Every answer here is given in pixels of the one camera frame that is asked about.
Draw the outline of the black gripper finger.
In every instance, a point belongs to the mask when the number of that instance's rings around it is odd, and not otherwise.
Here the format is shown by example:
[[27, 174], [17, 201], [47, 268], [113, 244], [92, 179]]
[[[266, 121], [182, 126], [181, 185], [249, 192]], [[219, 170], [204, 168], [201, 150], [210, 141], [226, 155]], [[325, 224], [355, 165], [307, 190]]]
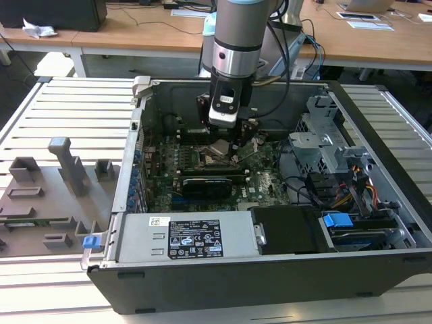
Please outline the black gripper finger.
[[230, 130], [230, 159], [237, 155], [238, 149], [252, 140], [259, 130], [257, 119], [238, 119]]
[[209, 121], [210, 112], [210, 95], [209, 93], [204, 93], [196, 98], [196, 106], [198, 111], [198, 116], [200, 123], [210, 132], [216, 133], [217, 127], [212, 125]]

